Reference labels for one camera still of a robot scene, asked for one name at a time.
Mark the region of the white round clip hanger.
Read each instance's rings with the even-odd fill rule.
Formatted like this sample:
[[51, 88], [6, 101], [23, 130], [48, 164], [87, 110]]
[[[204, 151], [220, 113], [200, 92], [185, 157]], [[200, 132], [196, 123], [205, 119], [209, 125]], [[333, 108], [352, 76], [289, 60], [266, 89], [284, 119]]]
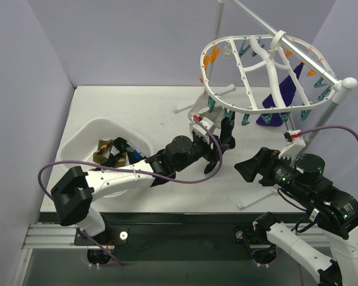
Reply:
[[[214, 61], [211, 80], [209, 81], [209, 84], [211, 86], [211, 89], [215, 93], [222, 92], [222, 90], [226, 86], [233, 84], [236, 89], [233, 92], [224, 95], [222, 97], [223, 100], [229, 104], [233, 104], [236, 107], [247, 108], [250, 103], [248, 97], [245, 95], [245, 87], [240, 79], [240, 73], [236, 66], [234, 55], [229, 55], [228, 57], [225, 57], [224, 47], [224, 43], [218, 44], [219, 54]], [[317, 102], [318, 97], [327, 89], [327, 86], [323, 85], [319, 88], [316, 88], [315, 84], [320, 79], [320, 76], [318, 74], [313, 74], [309, 76], [309, 66], [301, 64], [300, 59], [296, 55], [289, 55], [288, 60], [290, 62], [291, 67], [297, 73], [297, 78], [301, 86], [303, 87], [308, 99], [312, 102]], [[282, 83], [282, 89], [286, 93], [284, 96], [286, 104], [302, 105], [303, 102], [300, 96], [296, 94], [295, 88], [292, 86], [292, 83], [288, 77], [288, 72], [284, 70], [278, 70], [277, 74], [278, 81]], [[270, 95], [271, 90], [269, 88], [269, 78], [266, 68], [261, 68], [256, 71], [247, 73], [247, 78], [254, 94], [257, 106], [269, 107], [273, 105], [273, 100]], [[297, 113], [301, 116], [300, 111], [294, 111], [292, 113]], [[257, 123], [261, 125], [281, 126], [284, 124], [277, 114], [273, 115], [273, 118], [270, 123], [265, 123], [258, 114], [250, 115], [249, 124], [252, 119], [255, 119]]]

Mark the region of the black blue sock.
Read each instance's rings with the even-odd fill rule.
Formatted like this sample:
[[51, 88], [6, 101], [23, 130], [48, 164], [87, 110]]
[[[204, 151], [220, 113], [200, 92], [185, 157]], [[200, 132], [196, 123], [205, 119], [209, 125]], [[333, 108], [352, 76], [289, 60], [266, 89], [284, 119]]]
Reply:
[[226, 116], [221, 121], [220, 142], [222, 145], [228, 145], [230, 149], [236, 146], [235, 138], [232, 135], [234, 129], [235, 112], [232, 111], [230, 115]]
[[134, 164], [147, 158], [146, 155], [136, 148], [131, 142], [122, 137], [118, 137], [113, 141], [108, 160], [103, 163], [102, 166], [115, 167], [114, 156], [117, 156], [120, 153], [127, 153], [128, 162], [126, 165]]

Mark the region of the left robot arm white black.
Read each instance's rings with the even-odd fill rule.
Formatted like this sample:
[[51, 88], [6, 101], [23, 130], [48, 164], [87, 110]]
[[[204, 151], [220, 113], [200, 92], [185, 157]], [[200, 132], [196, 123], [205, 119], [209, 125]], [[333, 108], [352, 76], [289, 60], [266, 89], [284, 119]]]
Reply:
[[61, 226], [76, 225], [97, 245], [107, 242], [109, 229], [92, 203], [107, 195], [134, 188], [154, 187], [175, 180], [176, 174], [200, 158], [210, 164], [220, 160], [218, 143], [194, 136], [177, 136], [157, 154], [117, 170], [71, 167], [51, 190]]

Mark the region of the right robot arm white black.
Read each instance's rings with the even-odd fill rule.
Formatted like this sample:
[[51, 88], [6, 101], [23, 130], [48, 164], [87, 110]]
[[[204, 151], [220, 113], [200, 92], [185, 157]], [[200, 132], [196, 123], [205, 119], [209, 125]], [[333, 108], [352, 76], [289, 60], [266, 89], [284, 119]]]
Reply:
[[321, 157], [302, 154], [291, 164], [279, 154], [262, 147], [253, 158], [234, 168], [246, 182], [261, 175], [260, 185], [277, 185], [300, 204], [310, 226], [317, 226], [328, 239], [332, 256], [313, 248], [300, 237], [300, 230], [290, 230], [271, 212], [253, 221], [254, 239], [279, 247], [318, 285], [358, 285], [358, 201], [324, 177]]

